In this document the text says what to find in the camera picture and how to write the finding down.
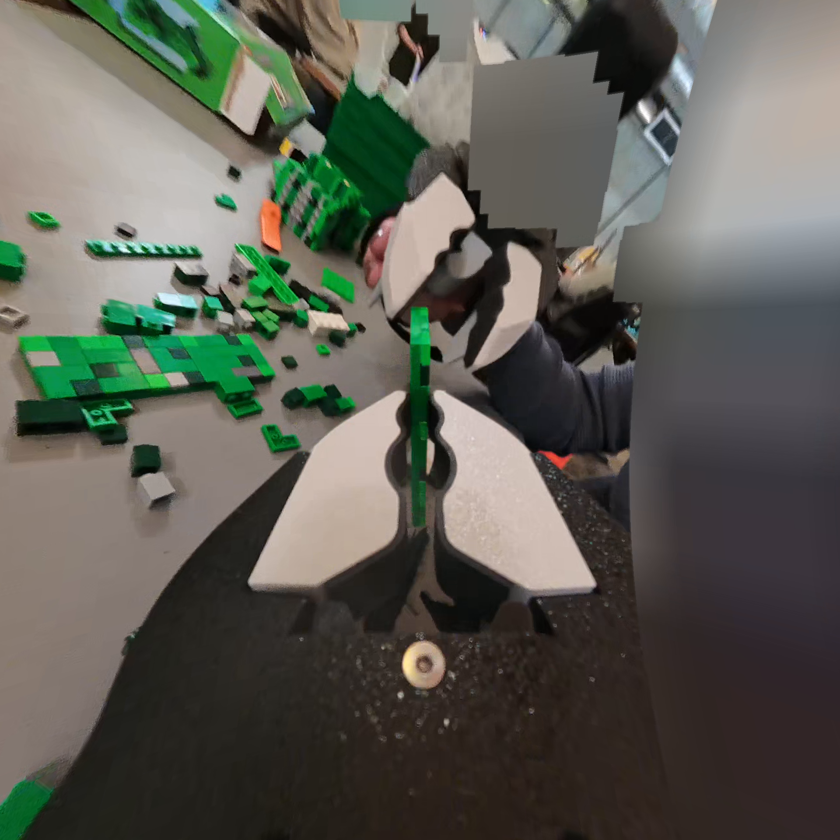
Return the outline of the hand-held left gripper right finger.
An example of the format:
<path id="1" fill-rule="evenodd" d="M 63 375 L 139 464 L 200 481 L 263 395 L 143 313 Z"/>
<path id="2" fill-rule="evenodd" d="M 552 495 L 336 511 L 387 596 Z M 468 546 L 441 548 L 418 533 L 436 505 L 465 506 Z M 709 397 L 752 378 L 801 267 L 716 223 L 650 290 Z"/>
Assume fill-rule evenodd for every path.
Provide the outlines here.
<path id="1" fill-rule="evenodd" d="M 542 599 L 589 596 L 595 577 L 527 446 L 443 390 L 430 401 L 434 576 L 441 629 L 473 632 L 511 613 L 533 631 Z"/>

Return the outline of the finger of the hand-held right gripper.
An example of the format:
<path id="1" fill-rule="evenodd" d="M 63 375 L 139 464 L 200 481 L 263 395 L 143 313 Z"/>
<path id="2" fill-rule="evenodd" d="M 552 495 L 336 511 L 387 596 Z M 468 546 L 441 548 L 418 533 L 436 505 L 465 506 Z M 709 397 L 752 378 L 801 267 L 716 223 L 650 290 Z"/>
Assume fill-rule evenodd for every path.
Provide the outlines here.
<path id="1" fill-rule="evenodd" d="M 392 226 L 385 249 L 380 295 L 386 317 L 399 319 L 419 295 L 450 298 L 465 282 L 449 268 L 476 215 L 460 187 L 437 175 L 406 202 Z"/>
<path id="2" fill-rule="evenodd" d="M 491 255 L 478 278 L 463 355 L 469 372 L 499 361 L 530 329 L 538 312 L 542 267 L 523 246 L 505 246 Z"/>

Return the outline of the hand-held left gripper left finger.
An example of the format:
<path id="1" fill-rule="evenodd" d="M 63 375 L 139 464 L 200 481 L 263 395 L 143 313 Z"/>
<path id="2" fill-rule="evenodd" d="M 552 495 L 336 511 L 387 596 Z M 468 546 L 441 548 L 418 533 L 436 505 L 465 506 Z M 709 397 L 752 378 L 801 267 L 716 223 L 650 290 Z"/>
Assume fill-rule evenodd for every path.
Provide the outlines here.
<path id="1" fill-rule="evenodd" d="M 412 588 L 406 398 L 384 396 L 314 446 L 250 573 L 251 591 L 342 604 L 368 632 L 395 629 Z"/>

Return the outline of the small light grey brick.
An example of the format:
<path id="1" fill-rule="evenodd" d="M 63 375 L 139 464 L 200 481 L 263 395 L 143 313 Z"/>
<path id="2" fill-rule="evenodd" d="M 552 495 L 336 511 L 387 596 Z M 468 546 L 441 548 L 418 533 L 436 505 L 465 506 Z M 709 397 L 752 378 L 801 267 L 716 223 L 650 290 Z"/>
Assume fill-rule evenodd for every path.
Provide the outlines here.
<path id="1" fill-rule="evenodd" d="M 475 232 L 468 234 L 444 262 L 445 294 L 452 295 L 486 264 L 492 251 Z"/>

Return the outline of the large green brick plate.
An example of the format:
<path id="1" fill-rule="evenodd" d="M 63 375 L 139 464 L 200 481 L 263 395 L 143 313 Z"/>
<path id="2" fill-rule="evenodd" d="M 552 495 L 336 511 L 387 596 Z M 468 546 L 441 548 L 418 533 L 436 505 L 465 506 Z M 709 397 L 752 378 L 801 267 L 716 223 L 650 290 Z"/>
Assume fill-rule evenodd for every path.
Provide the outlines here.
<path id="1" fill-rule="evenodd" d="M 429 372 L 432 342 L 426 308 L 413 308 L 410 321 L 409 419 L 411 515 L 415 529 L 426 527 Z"/>

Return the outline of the person's right forearm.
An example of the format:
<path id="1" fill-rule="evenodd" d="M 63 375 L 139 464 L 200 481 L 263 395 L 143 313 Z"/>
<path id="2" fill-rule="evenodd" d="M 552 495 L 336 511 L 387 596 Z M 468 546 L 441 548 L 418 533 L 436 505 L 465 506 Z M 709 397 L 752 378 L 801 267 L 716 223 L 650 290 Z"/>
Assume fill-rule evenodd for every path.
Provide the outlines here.
<path id="1" fill-rule="evenodd" d="M 585 372 L 541 324 L 477 376 L 501 418 L 531 448 L 556 455 L 616 454 L 630 445 L 633 361 Z"/>

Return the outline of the grey desk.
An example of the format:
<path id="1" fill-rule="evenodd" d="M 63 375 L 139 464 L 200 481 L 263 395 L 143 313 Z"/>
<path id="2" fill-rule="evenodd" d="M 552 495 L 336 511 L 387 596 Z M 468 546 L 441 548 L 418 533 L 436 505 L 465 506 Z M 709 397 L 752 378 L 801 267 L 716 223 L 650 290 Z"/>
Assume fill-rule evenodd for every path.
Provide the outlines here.
<path id="1" fill-rule="evenodd" d="M 363 408 L 404 384 L 407 352 L 360 289 L 347 311 L 365 334 L 321 358 L 305 330 L 260 347 L 277 370 L 262 418 L 237 421 L 215 394 L 136 401 L 129 442 L 90 434 L 18 437 L 17 400 L 37 396 L 25 334 L 91 335 L 108 299 L 149 305 L 173 289 L 170 260 L 92 259 L 117 224 L 139 239 L 198 245 L 216 279 L 236 243 L 259 244 L 273 154 L 248 142 L 86 19 L 29 3 L 1 10 L 2 240 L 28 260 L 2 281 L 2 797 L 74 758 L 99 716 L 123 639 L 199 544 L 285 460 L 261 424 L 310 447 L 331 428 L 280 404 L 296 384 L 335 383 Z M 157 445 L 174 497 L 144 506 L 135 445 Z"/>

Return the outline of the person's right hand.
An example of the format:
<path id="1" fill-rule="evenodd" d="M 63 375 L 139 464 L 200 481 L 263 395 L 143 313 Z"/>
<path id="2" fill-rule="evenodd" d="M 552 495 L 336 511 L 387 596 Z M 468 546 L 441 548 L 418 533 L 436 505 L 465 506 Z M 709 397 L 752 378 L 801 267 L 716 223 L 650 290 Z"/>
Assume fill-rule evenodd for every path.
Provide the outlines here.
<path id="1" fill-rule="evenodd" d="M 389 216 L 376 225 L 369 236 L 362 255 L 362 270 L 365 285 L 375 289 L 382 278 L 385 252 L 389 245 L 395 216 Z"/>

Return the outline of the built green brick structure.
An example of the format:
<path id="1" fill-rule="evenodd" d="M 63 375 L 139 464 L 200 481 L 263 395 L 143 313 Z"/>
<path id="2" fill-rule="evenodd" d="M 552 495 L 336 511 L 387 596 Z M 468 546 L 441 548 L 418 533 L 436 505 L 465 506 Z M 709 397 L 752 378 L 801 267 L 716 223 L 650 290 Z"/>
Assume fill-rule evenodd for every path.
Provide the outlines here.
<path id="1" fill-rule="evenodd" d="M 371 216 L 361 190 L 336 164 L 318 153 L 304 162 L 281 156 L 272 173 L 281 221 L 310 251 L 355 251 Z"/>

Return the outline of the green storage bin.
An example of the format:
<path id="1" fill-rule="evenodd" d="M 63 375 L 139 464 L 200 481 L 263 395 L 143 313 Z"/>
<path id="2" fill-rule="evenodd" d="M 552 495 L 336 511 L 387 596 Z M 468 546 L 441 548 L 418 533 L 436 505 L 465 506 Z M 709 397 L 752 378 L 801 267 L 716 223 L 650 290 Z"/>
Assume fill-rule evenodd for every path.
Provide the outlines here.
<path id="1" fill-rule="evenodd" d="M 405 200 L 413 163 L 428 147 L 381 95 L 366 97 L 352 77 L 333 111 L 322 154 L 360 190 L 374 217 Z"/>

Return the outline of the long green brick plate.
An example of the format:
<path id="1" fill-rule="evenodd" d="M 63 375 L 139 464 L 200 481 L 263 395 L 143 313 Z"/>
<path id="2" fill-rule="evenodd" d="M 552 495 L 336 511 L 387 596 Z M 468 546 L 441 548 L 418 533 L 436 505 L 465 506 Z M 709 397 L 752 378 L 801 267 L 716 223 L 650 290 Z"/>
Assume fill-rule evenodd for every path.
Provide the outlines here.
<path id="1" fill-rule="evenodd" d="M 145 243 L 129 240 L 85 240 L 84 249 L 97 259 L 200 259 L 196 245 Z"/>

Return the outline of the green mosaic tile panel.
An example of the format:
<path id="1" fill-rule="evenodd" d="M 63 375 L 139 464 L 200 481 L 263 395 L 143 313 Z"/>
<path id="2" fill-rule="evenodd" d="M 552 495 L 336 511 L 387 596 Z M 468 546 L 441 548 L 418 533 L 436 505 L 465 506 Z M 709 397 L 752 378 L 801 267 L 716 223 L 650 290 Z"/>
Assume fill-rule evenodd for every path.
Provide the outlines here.
<path id="1" fill-rule="evenodd" d="M 230 403 L 277 375 L 247 334 L 25 335 L 17 350 L 48 400 L 213 390 Z"/>

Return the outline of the green brick set box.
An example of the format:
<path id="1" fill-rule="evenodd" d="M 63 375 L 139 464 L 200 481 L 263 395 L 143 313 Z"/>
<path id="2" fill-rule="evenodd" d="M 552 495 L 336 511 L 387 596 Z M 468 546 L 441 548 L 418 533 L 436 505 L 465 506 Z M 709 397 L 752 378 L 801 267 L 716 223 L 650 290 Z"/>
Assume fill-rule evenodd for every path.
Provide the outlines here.
<path id="1" fill-rule="evenodd" d="M 314 114 L 287 52 L 229 2 L 70 4 L 248 137 L 264 116 L 292 130 Z"/>

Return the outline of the dark green long brick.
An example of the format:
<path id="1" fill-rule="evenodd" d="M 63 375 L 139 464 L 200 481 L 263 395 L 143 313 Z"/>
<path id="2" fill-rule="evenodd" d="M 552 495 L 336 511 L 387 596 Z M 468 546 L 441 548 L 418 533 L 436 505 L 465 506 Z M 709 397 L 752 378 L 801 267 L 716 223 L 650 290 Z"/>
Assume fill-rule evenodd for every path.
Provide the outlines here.
<path id="1" fill-rule="evenodd" d="M 25 400 L 15 403 L 15 431 L 18 437 L 77 434 L 89 429 L 77 400 Z"/>

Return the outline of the bright green brick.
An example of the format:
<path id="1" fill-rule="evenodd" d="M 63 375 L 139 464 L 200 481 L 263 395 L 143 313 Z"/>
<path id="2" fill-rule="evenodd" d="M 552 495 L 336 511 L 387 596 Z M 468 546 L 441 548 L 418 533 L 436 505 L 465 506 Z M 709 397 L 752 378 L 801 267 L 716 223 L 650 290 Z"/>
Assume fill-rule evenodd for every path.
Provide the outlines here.
<path id="1" fill-rule="evenodd" d="M 53 792 L 38 780 L 18 782 L 1 804 L 1 839 L 23 838 Z"/>

